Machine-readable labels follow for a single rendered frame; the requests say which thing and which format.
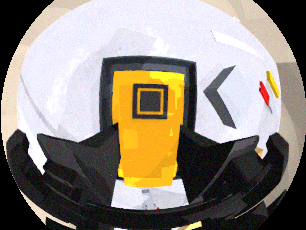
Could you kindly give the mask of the cream floor panel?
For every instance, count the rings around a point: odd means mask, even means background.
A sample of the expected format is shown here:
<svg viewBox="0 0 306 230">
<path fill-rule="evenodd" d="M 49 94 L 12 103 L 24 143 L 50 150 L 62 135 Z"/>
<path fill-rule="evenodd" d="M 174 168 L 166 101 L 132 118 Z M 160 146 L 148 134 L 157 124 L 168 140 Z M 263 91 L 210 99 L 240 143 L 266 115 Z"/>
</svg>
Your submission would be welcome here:
<svg viewBox="0 0 306 230">
<path fill-rule="evenodd" d="M 255 147 L 255 152 L 257 152 L 257 154 L 259 154 L 259 158 L 261 158 L 262 154 L 263 154 L 263 148 L 258 148 Z M 201 227 L 201 221 L 197 221 L 197 223 L 194 224 L 190 224 L 190 225 L 184 225 L 184 227 L 180 227 L 176 230 L 190 230 L 190 229 L 194 229 L 197 227 Z"/>
</svg>

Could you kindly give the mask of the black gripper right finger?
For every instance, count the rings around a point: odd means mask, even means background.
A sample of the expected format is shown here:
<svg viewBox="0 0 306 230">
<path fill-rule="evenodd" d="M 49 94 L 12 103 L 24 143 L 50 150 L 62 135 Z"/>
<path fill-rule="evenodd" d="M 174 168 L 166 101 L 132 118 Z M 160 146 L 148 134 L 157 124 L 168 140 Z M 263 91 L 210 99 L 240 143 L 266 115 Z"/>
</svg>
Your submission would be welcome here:
<svg viewBox="0 0 306 230">
<path fill-rule="evenodd" d="M 204 199 L 202 195 L 216 182 L 230 160 L 255 150 L 258 143 L 257 135 L 218 143 L 180 124 L 176 160 L 188 204 Z"/>
</svg>

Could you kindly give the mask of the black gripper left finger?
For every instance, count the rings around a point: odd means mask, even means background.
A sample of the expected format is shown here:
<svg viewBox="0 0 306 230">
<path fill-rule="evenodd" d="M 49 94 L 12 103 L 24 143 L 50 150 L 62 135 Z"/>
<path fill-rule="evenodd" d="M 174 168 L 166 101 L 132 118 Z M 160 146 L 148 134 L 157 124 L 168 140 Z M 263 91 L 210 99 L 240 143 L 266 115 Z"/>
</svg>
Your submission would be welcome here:
<svg viewBox="0 0 306 230">
<path fill-rule="evenodd" d="M 110 207 L 121 163 L 118 122 L 81 142 L 47 134 L 37 134 L 36 139 L 45 158 L 77 171 L 101 204 Z"/>
</svg>

